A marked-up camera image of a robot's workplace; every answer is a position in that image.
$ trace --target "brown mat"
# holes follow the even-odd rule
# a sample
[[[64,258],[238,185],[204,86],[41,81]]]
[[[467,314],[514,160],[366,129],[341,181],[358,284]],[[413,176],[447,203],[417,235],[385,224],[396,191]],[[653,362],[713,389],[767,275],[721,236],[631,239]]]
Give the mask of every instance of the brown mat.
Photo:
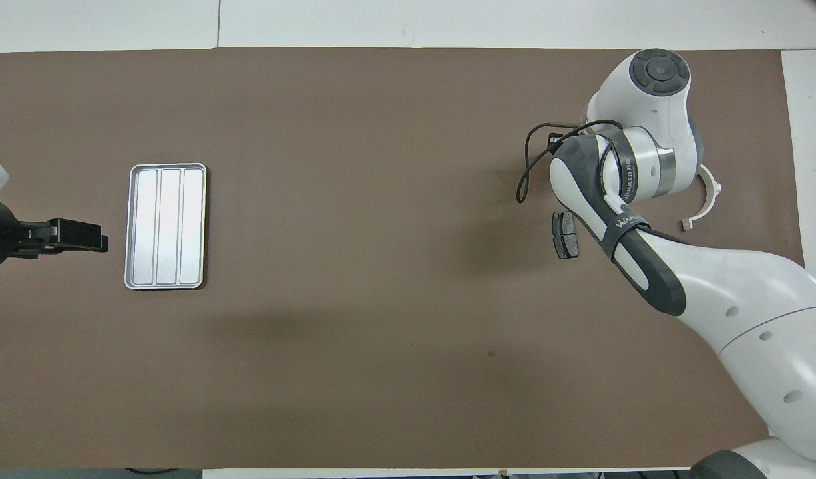
[[[0,467],[689,466],[764,438],[588,234],[555,259],[547,166],[515,203],[528,128],[628,53],[0,54],[0,200],[110,238],[0,267]],[[683,55],[724,185],[683,239],[801,261],[779,53]],[[129,170],[192,161],[205,288],[129,291]],[[676,234],[702,199],[640,209]]]

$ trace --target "white tile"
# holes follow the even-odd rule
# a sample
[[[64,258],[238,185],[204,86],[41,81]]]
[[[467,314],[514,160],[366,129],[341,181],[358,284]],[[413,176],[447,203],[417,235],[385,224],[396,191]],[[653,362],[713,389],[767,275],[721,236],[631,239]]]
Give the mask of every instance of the white tile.
[[[816,51],[782,52],[795,162],[801,248],[816,278]]]
[[[219,0],[0,0],[0,52],[205,49]]]
[[[222,0],[220,46],[816,48],[810,0]]]

